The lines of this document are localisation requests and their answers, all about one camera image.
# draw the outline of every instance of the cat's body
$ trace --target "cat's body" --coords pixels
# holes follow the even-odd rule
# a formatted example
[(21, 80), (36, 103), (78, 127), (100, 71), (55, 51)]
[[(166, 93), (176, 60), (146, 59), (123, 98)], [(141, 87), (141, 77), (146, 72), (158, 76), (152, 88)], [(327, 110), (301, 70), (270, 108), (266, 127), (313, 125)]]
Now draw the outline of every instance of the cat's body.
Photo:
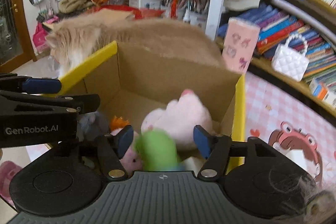
[(51, 55), (60, 63), (60, 76), (112, 41), (144, 47), (165, 57), (224, 64), (219, 49), (201, 29), (170, 19), (116, 21), (103, 9), (63, 20), (47, 36)]

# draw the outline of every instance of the metal screw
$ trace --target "metal screw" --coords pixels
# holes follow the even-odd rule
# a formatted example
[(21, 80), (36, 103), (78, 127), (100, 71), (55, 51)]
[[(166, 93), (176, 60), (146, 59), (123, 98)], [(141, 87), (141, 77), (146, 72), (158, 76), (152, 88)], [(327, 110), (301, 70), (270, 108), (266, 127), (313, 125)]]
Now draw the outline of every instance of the metal screw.
[(202, 170), (201, 175), (205, 178), (213, 178), (217, 175), (217, 172), (212, 169), (204, 169)]
[(112, 178), (121, 178), (124, 175), (125, 175), (125, 172), (120, 170), (120, 169), (115, 169), (115, 170), (109, 171), (109, 176), (112, 177)]
[(67, 108), (67, 112), (77, 112), (77, 110), (74, 108)]

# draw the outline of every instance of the white handbag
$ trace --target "white handbag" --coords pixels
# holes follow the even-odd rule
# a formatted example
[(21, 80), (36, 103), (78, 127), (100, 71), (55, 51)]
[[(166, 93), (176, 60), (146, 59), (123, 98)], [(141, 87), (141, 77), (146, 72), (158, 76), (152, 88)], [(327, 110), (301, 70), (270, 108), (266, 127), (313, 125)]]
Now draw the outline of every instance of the white handbag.
[[(304, 44), (302, 54), (288, 47), (290, 41), (297, 38)], [(302, 35), (291, 35), (285, 45), (278, 45), (272, 58), (272, 68), (298, 82), (301, 81), (309, 63), (309, 59), (305, 57), (307, 49), (307, 40)]]

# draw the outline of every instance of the yellow container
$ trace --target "yellow container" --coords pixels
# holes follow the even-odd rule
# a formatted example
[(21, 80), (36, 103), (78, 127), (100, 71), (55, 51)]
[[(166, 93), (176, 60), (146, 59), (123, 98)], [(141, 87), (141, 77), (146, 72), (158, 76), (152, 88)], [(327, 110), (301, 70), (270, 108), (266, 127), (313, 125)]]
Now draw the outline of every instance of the yellow container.
[[(245, 141), (245, 78), (222, 68), (165, 58), (112, 42), (60, 80), (58, 95), (97, 93), (100, 111), (108, 118), (128, 119), (137, 132), (150, 111), (164, 108), (190, 88), (209, 109), (218, 134)], [(200, 157), (193, 151), (181, 158), (191, 155)], [(229, 170), (242, 163), (242, 158), (232, 158)]]

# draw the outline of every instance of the green toy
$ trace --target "green toy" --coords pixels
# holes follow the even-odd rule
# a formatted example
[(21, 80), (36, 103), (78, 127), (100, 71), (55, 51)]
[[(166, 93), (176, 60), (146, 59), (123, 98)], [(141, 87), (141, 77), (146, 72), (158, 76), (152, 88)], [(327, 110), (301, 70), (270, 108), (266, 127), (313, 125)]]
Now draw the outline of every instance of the green toy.
[(172, 171), (179, 166), (175, 142), (163, 130), (151, 130), (139, 135), (135, 148), (144, 171)]

